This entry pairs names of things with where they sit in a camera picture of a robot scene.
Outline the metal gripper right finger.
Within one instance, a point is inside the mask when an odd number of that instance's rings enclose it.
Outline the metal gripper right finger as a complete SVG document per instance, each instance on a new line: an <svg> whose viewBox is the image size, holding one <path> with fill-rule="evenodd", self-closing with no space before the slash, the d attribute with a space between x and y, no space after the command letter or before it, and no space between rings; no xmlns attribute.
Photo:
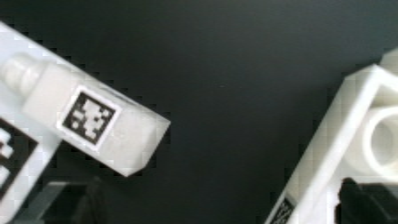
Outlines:
<svg viewBox="0 0 398 224"><path fill-rule="evenodd" d="M398 224L398 184L345 178L338 198L334 224Z"/></svg>

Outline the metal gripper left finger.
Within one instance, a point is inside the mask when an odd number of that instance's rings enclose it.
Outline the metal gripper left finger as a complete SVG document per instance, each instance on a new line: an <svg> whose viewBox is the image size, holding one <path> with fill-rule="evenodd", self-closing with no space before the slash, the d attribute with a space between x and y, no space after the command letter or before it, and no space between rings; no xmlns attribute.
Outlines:
<svg viewBox="0 0 398 224"><path fill-rule="evenodd" d="M107 224L101 181L52 181L25 206L16 224Z"/></svg>

